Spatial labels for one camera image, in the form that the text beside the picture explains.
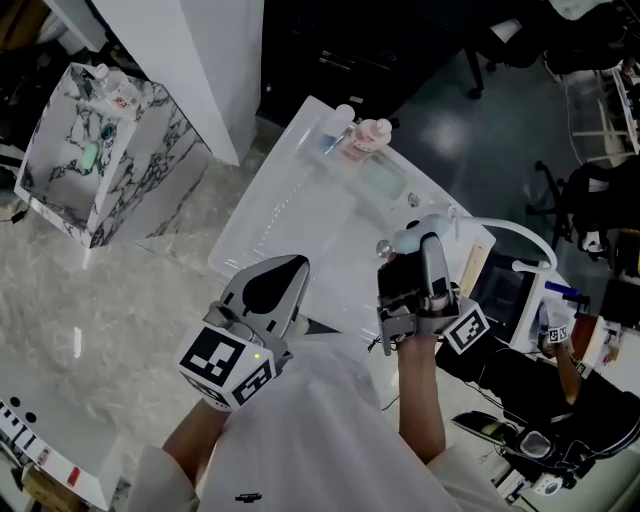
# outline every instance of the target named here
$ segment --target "white sleeve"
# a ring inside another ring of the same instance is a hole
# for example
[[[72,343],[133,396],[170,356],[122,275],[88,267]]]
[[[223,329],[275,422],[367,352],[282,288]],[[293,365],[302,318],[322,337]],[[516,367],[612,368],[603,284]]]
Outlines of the white sleeve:
[[[199,500],[178,463],[165,451],[145,446],[129,492],[129,512],[193,512]]]
[[[462,448],[448,448],[427,468],[464,512],[511,510],[478,463]]]

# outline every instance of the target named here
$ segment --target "white panel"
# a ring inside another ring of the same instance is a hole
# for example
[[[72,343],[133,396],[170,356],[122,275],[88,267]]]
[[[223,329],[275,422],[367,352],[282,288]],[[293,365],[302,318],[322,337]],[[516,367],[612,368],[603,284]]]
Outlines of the white panel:
[[[260,103],[263,0],[181,0],[231,141],[240,156],[254,137]]]
[[[58,18],[92,52],[99,52],[107,38],[104,28],[95,19],[85,0],[44,0]]]
[[[149,79],[167,88],[213,155],[238,165],[223,109],[207,80],[179,0],[94,0],[94,4]],[[244,33],[238,31],[236,37],[239,41]],[[230,40],[207,51],[226,52],[233,45]]]

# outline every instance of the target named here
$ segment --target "marble-patterned box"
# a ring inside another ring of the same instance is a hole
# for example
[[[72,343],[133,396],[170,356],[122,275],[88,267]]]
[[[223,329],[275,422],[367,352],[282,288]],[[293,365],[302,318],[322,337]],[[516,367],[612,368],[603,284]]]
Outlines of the marble-patterned box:
[[[142,100],[123,110],[80,93],[78,84],[92,71],[71,64],[60,79],[15,192],[85,247],[160,236],[213,156],[162,85],[131,78]],[[114,131],[106,140],[105,127]],[[82,158],[94,143],[99,156],[87,171]]]

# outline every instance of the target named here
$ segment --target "white wire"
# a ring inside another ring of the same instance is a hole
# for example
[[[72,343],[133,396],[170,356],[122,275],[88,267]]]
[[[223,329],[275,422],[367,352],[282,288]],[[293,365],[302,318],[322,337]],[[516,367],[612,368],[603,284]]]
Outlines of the white wire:
[[[573,148],[573,154],[576,156],[576,160],[578,161],[580,166],[582,166],[583,162],[582,160],[580,160],[580,157],[578,156],[578,150],[576,149],[576,145],[573,142],[573,135],[571,130],[571,110],[569,109],[569,88],[567,86],[567,81],[564,78],[562,79],[562,85],[564,86],[564,99],[567,105],[567,130],[569,131],[569,142],[571,142],[571,147]]]
[[[492,226],[496,228],[508,229],[509,231],[515,231],[519,235],[522,235],[525,238],[531,240],[534,244],[536,244],[542,252],[545,253],[547,258],[549,258],[549,262],[545,266],[534,267],[531,265],[525,265],[521,261],[514,261],[511,267],[516,272],[532,272],[534,274],[546,274],[551,273],[556,270],[558,267],[558,258],[556,257],[556,253],[553,252],[553,249],[549,246],[547,242],[545,242],[540,236],[531,231],[520,224],[516,224],[515,222],[511,222],[509,220],[502,219],[487,219],[484,217],[458,217],[460,221],[467,222],[471,224],[482,224],[483,226]]]

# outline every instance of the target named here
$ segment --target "gray floor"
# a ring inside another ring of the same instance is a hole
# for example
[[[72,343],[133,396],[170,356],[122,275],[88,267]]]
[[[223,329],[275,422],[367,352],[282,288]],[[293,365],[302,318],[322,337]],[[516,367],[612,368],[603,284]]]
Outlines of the gray floor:
[[[541,62],[529,69],[483,66],[485,91],[467,99],[472,85],[469,65],[460,53],[396,114],[401,128],[391,146],[422,169],[473,215],[523,224],[551,241],[552,220],[527,218],[527,203],[550,206],[544,176],[534,171],[544,161],[556,178],[579,167],[570,144],[563,84],[554,82]],[[595,82],[568,86],[572,130],[601,129]],[[604,154],[601,138],[576,141],[582,160]],[[496,248],[515,257],[536,256],[534,246],[504,230],[493,230]],[[592,297],[597,314],[608,279],[605,262],[594,263],[574,244],[560,241],[559,271]]]

